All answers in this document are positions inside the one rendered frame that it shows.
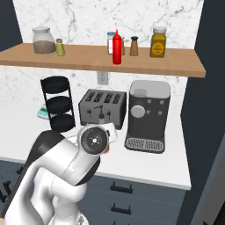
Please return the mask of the glass jar with brown contents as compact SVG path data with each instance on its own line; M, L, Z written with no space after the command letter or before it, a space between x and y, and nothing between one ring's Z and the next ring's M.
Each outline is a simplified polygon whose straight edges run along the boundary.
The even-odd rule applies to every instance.
M35 54L55 52L55 42L49 27L33 28L33 51Z

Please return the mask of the white labelled jar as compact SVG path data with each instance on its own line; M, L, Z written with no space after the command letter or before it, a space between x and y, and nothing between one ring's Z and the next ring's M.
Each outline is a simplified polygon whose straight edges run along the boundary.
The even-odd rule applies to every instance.
M107 49L108 54L113 54L113 36L115 35L115 32L108 32L107 33Z

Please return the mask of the black three-tier stand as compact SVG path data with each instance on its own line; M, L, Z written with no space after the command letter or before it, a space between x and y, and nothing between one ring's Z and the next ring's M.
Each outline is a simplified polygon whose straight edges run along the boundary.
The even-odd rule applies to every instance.
M50 127L60 133L76 126L69 80L50 76L40 80Z

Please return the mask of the dark blue drawer front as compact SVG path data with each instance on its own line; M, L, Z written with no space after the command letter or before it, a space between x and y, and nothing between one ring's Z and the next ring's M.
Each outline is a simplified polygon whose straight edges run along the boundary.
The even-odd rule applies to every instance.
M128 209L131 214L111 211L116 207ZM102 192L89 192L79 203L90 225L112 225L114 221L128 222L130 225L176 225L180 206L153 200L140 200Z
M132 185L133 193L115 192L110 190L110 186L116 183L116 186L129 187ZM163 203L171 203L181 206L185 196L185 190L164 187L160 185L150 185L144 183L138 183L134 181L127 181L116 178L107 178L100 176L93 176L89 181L89 186L92 189L110 192L121 193L126 196L132 196L144 200L155 200Z

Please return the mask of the grey coffee machine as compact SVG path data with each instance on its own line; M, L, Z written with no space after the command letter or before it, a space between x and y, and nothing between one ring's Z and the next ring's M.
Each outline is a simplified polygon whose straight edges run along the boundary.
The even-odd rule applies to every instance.
M161 154L171 100L171 87L164 81L135 80L129 90L125 148Z

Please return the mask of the brown pepper shaker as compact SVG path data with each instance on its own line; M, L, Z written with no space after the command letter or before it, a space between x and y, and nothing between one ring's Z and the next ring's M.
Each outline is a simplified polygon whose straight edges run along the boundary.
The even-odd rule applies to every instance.
M130 47L130 55L131 56L137 56L138 55L138 43L137 43L138 37L132 36L131 37L131 47Z

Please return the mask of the white wall socket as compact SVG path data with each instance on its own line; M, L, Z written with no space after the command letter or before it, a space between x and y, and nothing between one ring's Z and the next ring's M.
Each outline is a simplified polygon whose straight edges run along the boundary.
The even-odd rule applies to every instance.
M97 79L99 85L108 85L108 73L107 72L97 72Z

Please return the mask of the wooden wall shelf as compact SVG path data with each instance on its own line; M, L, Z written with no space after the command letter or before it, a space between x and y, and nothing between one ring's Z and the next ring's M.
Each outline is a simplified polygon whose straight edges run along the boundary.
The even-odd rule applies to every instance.
M167 48L164 58L149 56L148 47L139 47L137 56L122 56L120 65L113 64L113 57L106 46L65 45L64 56L38 55L31 43L22 43L0 52L0 65L50 69L77 69L165 76L206 76L206 70L193 49Z

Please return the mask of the red condiment bottle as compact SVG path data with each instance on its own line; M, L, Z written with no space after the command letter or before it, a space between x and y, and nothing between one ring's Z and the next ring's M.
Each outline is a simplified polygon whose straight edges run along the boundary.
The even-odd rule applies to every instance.
M112 39L112 62L114 64L121 64L121 37L118 33Z

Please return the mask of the yellow jar with white lid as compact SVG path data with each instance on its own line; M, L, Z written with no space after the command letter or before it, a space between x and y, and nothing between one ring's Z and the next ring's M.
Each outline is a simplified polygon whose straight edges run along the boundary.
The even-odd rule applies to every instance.
M151 37L150 56L151 57L164 57L166 45L166 28L157 27L153 28L153 35Z

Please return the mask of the dark tall cabinet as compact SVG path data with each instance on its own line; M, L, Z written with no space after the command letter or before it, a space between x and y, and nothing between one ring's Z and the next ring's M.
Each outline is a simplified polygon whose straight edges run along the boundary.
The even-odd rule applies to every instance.
M225 156L225 0L205 0L194 50L206 69L189 78L181 111L192 188L185 193L177 225L213 225L220 207L210 188Z

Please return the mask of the grey four-slot toaster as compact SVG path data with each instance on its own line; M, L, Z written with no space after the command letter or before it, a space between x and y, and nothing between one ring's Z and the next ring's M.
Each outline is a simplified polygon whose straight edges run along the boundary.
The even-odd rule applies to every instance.
M127 94L124 91L88 89L78 104L80 123L110 123L121 130L127 112Z

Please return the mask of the small green shaker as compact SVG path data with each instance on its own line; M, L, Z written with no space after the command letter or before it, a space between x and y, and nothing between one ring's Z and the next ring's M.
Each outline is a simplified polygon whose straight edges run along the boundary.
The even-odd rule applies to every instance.
M64 56L65 55L65 49L62 43L62 39L56 39L56 53L58 56Z

